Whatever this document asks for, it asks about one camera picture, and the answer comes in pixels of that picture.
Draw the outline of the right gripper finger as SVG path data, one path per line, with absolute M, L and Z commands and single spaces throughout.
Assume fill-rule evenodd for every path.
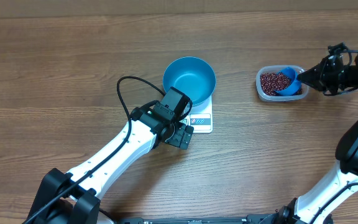
M 317 65 L 315 65 L 314 67 L 312 67 L 311 69 L 300 73 L 297 76 L 298 80 L 319 80 L 320 76 L 321 76 L 321 69 L 322 69 L 322 65 L 319 63 Z
M 322 90 L 322 85 L 320 83 L 319 78 L 313 77 L 313 76 L 298 76 L 297 80 L 309 87 L 311 87 L 312 89 L 321 91 Z

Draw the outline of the blue plastic measuring scoop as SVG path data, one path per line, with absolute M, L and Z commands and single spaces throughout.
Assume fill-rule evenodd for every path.
M 274 91 L 280 96 L 292 96 L 301 89 L 301 83 L 296 79 L 298 73 L 291 67 L 280 70 L 275 77 Z

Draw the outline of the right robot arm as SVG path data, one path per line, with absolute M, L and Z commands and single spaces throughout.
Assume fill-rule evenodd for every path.
M 305 84 L 325 96 L 357 90 L 358 50 L 340 43 L 329 46 L 328 52 L 313 68 L 291 75 L 292 82 Z M 333 168 L 309 192 L 261 222 L 332 223 L 332 211 L 358 191 L 358 120 L 340 139 L 335 158 Z

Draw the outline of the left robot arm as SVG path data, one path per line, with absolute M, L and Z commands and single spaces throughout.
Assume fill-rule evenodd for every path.
M 181 122 L 188 100 L 150 101 L 127 111 L 121 132 L 67 173 L 54 168 L 41 181 L 26 223 L 111 223 L 101 199 L 138 158 L 161 142 L 186 149 L 193 127 Z

